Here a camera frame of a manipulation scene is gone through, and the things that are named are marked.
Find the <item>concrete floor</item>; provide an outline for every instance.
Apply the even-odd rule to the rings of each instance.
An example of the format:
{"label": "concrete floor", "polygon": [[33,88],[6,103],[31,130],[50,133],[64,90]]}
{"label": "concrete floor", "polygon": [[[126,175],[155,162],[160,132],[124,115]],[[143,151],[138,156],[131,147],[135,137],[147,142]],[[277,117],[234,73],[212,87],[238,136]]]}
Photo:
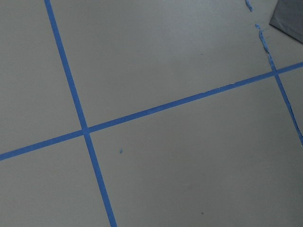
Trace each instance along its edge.
{"label": "concrete floor", "polygon": [[255,28],[302,130],[277,0],[52,0],[77,92],[45,2],[0,7],[1,226],[303,226],[302,141]]}

